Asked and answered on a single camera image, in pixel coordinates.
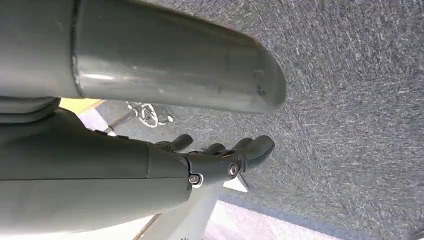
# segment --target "screw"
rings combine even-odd
[[[198,175],[190,175],[188,177],[188,182],[191,184],[196,185],[199,183],[199,181],[200,181],[200,177]]]
[[[230,177],[235,177],[239,172],[239,167],[235,163],[231,163],[228,168],[228,175]]]

